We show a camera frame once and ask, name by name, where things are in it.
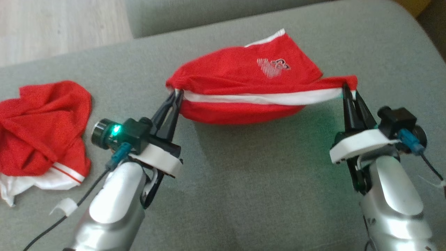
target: red garment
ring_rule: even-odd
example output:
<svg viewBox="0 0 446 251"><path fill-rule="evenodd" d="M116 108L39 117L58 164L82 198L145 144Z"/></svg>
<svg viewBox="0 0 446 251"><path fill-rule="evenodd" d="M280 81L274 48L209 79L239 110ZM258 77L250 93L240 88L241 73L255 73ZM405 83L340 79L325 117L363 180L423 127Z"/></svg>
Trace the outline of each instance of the red garment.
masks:
<svg viewBox="0 0 446 251"><path fill-rule="evenodd" d="M20 98L0 103L0 172L40 176L60 163L79 182L73 176L90 171L81 139L90 112L91 96L75 82L21 87Z"/></svg>
<svg viewBox="0 0 446 251"><path fill-rule="evenodd" d="M229 47L181 66L166 81L184 90L184 117L215 124L248 124L295 114L305 105L356 90L356 76L320 79L322 72L280 30L245 47Z"/></svg>

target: couch cushion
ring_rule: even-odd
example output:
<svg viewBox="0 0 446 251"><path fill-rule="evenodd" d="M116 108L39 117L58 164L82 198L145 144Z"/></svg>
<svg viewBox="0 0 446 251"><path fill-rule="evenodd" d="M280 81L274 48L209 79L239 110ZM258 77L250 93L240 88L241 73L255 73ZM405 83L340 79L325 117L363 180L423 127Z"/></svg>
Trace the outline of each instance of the couch cushion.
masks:
<svg viewBox="0 0 446 251"><path fill-rule="evenodd" d="M374 113L404 106L427 131L426 155L446 174L446 65L418 23L385 0L344 0L218 23L0 69L0 100L19 86L71 79L93 96L84 139L92 173L69 191L31 189L13 209L0 205L2 250L20 250L60 215L63 198L78 200L110 152L89 133L103 117L151 116L166 97L165 80L184 62L224 46L244 45L285 28L325 76L356 74ZM345 164L329 148L343 127L341 100L309 106L269 123L214 126L180 118L174 142L184 167L166 177L132 250L361 250L366 231ZM446 201L423 161L402 164L425 203L441 247ZM32 250L61 250L92 197Z"/></svg>
<svg viewBox="0 0 446 251"><path fill-rule="evenodd" d="M125 0L134 38L328 0Z"/></svg>

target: white stripe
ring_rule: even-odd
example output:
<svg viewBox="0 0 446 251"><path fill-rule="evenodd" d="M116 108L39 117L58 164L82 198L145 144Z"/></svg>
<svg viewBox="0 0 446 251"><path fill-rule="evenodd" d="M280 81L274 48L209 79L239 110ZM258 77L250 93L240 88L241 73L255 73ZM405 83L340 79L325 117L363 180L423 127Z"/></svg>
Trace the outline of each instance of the white stripe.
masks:
<svg viewBox="0 0 446 251"><path fill-rule="evenodd" d="M267 38L261 39L259 41L255 41L252 42L250 44L245 45L245 47L251 46L251 45L261 45L261 44L266 44L268 42L271 42L272 40L274 40L275 38L281 37L285 34L285 29L281 29L279 31L277 31L274 35L271 35Z"/></svg>
<svg viewBox="0 0 446 251"><path fill-rule="evenodd" d="M250 103L258 105L310 105L340 97L341 88L274 94L203 95L184 91L184 99L203 103Z"/></svg>
<svg viewBox="0 0 446 251"><path fill-rule="evenodd" d="M83 180L85 179L84 176L80 175L78 172L76 172L75 170L67 167L66 165L60 164L59 162L55 162L53 164L53 166L59 168L60 170L68 173L69 175L73 176L73 178L79 180L80 182L83 182Z"/></svg>
<svg viewBox="0 0 446 251"><path fill-rule="evenodd" d="M79 182L54 167L41 176L14 177L0 173L0 194L9 206L14 206L14 197L17 194L32 186L40 189L68 190L79 185Z"/></svg>

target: embroidered logo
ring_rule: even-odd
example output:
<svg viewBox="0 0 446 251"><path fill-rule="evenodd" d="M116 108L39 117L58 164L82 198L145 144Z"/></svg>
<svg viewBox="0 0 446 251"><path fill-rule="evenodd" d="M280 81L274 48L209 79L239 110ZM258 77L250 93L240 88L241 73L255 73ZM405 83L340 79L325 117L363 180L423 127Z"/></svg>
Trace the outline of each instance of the embroidered logo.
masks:
<svg viewBox="0 0 446 251"><path fill-rule="evenodd" d="M271 60L257 59L257 64L262 69L263 73L268 78L279 76L282 70L289 70L291 67L285 62L284 59Z"/></svg>

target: white clip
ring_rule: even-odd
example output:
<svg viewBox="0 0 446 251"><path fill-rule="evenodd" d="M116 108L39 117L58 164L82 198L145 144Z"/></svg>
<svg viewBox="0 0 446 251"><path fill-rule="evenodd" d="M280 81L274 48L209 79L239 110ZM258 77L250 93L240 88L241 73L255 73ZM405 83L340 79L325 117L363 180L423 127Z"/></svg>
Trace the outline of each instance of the white clip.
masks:
<svg viewBox="0 0 446 251"><path fill-rule="evenodd" d="M51 210L50 215L58 208L68 217L78 208L78 205L70 198L63 199Z"/></svg>

